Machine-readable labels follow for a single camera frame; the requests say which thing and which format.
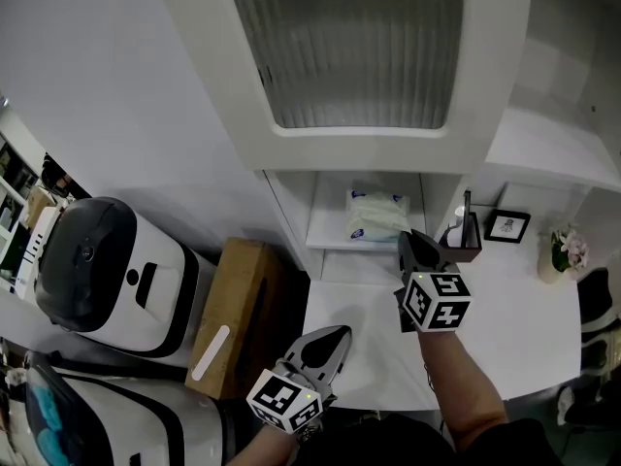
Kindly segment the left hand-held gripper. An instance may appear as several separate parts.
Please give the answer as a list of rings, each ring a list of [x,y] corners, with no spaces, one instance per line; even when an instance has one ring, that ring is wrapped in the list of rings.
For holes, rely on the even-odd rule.
[[[344,366],[352,343],[347,325],[333,325],[303,335],[264,369],[246,397],[254,415],[286,434],[295,434],[335,401],[332,381]]]

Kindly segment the white pack of tissues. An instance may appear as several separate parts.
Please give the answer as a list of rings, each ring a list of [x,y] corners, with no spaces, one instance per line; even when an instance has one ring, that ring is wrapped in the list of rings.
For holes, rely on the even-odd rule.
[[[345,237],[353,242],[391,243],[402,232],[410,232],[405,195],[349,189],[345,216]]]

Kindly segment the person's right forearm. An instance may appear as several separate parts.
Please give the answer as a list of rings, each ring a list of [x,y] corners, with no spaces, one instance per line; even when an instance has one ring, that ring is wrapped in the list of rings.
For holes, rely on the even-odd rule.
[[[463,452],[485,431],[508,423],[496,387],[455,333],[421,333],[418,340],[456,449]]]

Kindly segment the person's left forearm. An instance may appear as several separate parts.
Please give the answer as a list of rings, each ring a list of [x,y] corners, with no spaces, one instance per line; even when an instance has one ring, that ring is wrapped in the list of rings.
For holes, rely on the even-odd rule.
[[[264,426],[226,466],[286,466],[298,442],[272,426]]]

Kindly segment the white desk top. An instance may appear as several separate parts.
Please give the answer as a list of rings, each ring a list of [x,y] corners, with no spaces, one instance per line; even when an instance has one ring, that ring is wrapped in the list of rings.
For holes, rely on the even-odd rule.
[[[580,320],[575,282],[538,275],[539,235],[519,244],[487,242],[461,266],[474,295],[457,334],[505,399],[578,376]],[[429,411],[437,408],[415,333],[401,330],[396,253],[328,251],[310,285],[304,330],[346,324],[353,342],[333,381],[342,408]]]

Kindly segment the dark brown box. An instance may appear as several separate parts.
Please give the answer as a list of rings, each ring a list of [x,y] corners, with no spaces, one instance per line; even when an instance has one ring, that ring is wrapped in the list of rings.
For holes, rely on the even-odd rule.
[[[468,217],[468,237],[464,247],[451,247],[448,243],[449,235],[458,227],[448,227],[441,236],[440,247],[444,260],[448,263],[471,263],[482,251],[479,223],[475,212]]]

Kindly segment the brown cardboard box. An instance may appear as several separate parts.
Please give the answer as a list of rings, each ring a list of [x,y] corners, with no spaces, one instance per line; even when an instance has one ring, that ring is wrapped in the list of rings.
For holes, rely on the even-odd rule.
[[[287,270],[265,243],[229,238],[194,342],[185,385],[216,400],[247,396],[281,354]]]

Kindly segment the person's black shorts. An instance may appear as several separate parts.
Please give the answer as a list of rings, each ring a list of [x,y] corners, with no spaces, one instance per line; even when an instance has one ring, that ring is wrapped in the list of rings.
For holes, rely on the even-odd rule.
[[[402,415],[324,431],[300,446],[292,466],[563,466],[534,419],[484,431],[455,450],[429,424]]]

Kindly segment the potted pink flowers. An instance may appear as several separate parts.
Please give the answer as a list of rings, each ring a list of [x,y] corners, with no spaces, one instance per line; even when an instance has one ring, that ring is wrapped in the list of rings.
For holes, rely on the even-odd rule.
[[[587,266],[589,247],[573,226],[553,229],[539,237],[539,278],[547,284],[565,274],[576,275]]]

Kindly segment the white robot with black visor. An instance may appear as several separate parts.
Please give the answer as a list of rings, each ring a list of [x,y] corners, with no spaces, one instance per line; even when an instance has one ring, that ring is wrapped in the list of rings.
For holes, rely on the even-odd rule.
[[[34,284],[50,321],[115,350],[188,364],[215,267],[112,197],[55,221]]]

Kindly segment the white chair with black cushion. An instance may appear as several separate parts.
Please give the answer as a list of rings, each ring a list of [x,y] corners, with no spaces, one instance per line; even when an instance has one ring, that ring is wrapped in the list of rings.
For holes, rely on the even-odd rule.
[[[608,268],[578,282],[582,375],[603,376],[621,366],[621,277]]]

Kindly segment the white robot with blue visor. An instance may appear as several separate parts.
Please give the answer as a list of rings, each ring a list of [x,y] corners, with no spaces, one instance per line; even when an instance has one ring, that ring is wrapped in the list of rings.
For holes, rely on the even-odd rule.
[[[225,466],[232,420],[183,383],[105,377],[24,360],[25,412],[47,466]]]

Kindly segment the white computer tower case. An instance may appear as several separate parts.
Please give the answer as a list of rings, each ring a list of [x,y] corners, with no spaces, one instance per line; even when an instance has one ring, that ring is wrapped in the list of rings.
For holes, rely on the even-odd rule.
[[[43,208],[32,231],[30,240],[21,260],[14,285],[16,295],[23,301],[36,304],[35,281],[39,274],[39,262],[45,245],[56,221],[62,213],[62,207]]]

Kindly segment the white storage shelf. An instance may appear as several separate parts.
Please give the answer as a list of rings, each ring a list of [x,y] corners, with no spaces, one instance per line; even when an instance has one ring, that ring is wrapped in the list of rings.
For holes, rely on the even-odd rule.
[[[28,133],[0,129],[0,285],[13,292],[31,230],[28,199],[40,181],[45,151]]]

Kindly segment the deer picture frame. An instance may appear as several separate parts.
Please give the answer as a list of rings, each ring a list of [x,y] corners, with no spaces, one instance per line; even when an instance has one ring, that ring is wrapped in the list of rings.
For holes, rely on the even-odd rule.
[[[443,231],[440,244],[446,248],[464,249],[470,233],[471,192],[464,192],[463,200],[454,211],[451,220]]]

